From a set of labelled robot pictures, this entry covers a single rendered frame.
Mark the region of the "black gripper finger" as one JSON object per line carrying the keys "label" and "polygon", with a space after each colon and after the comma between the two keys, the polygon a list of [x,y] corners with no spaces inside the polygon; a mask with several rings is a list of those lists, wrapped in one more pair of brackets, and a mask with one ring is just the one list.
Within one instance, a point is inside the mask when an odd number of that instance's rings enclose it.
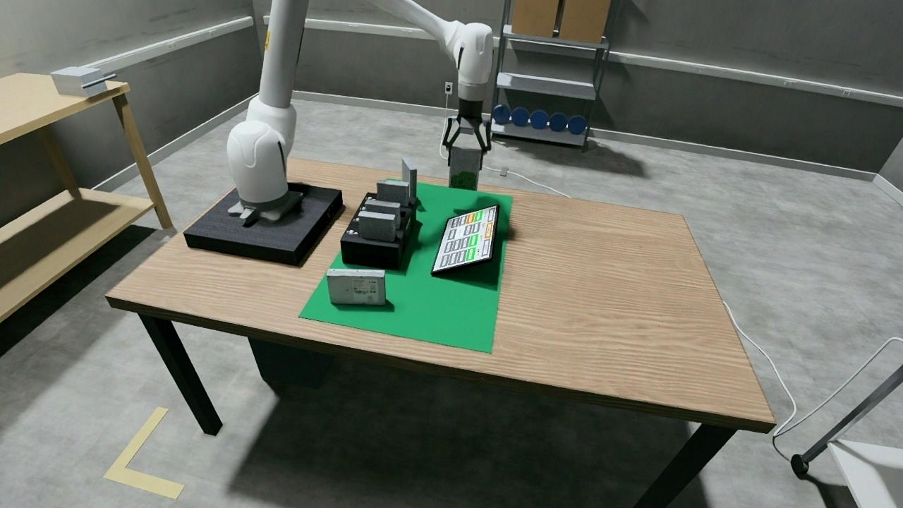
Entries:
{"label": "black gripper finger", "polygon": [[449,136],[449,130],[451,130],[452,124],[454,124],[455,121],[456,121],[456,118],[452,118],[452,116],[449,116],[449,118],[448,118],[448,128],[447,128],[447,131],[446,131],[445,137],[443,138],[443,143],[442,143],[443,147],[446,147],[446,151],[449,152],[449,156],[448,156],[448,167],[449,167],[449,159],[451,159],[451,148],[452,148],[452,145],[454,145],[454,142],[456,141],[456,139],[457,139],[458,136],[460,135],[460,128],[458,128],[458,129],[456,130],[454,136],[452,136],[452,139],[451,139],[449,142],[447,142],[447,139],[448,139],[448,136]]}
{"label": "black gripper finger", "polygon": [[[474,134],[476,135],[478,144],[480,145],[480,148],[481,148],[481,150],[482,150],[482,152],[481,152],[481,158],[480,158],[480,170],[479,170],[479,171],[482,171],[482,170],[483,170],[483,157],[486,157],[487,152],[490,152],[490,151],[491,151],[491,148],[492,148],[492,145],[491,145],[491,139],[490,139],[490,129],[489,129],[489,128],[490,128],[490,120],[483,120],[483,128],[486,128],[486,141],[487,141],[487,147],[486,147],[485,143],[483,142],[483,137],[481,136],[480,131],[474,130]],[[491,146],[491,147],[490,147],[490,146]]]}

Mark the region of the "green mat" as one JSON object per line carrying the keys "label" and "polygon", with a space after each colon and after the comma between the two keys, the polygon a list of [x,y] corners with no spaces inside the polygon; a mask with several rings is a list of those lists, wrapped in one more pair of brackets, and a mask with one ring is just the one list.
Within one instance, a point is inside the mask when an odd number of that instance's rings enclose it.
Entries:
{"label": "green mat", "polygon": [[[342,262],[330,269],[386,270],[386,305],[330,303],[327,272],[298,318],[492,353],[512,196],[417,182],[416,222],[398,270]],[[448,218],[499,205],[493,261],[431,275]]]}

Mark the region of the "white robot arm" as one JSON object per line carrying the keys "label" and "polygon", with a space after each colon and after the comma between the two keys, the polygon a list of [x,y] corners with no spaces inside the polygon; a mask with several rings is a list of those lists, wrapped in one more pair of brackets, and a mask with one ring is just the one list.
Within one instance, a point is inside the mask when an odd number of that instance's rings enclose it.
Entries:
{"label": "white robot arm", "polygon": [[[456,62],[460,99],[486,99],[494,54],[490,27],[445,22],[411,0],[366,1],[437,40],[441,52]],[[302,192],[289,193],[286,172],[291,139],[296,134],[297,112],[291,105],[291,93],[308,4],[309,0],[273,0],[260,94],[250,101],[246,121],[230,131],[228,158],[240,200],[228,213],[241,216],[244,224],[255,219],[280,223],[303,199]]]}

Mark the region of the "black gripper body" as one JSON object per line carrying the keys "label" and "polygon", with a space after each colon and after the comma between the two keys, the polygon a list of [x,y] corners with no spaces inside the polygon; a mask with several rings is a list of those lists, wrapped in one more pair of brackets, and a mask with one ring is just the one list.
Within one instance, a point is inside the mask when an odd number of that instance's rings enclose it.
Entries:
{"label": "black gripper body", "polygon": [[456,118],[459,125],[463,117],[476,119],[476,123],[483,124],[483,101],[465,101],[460,99],[459,113]]}

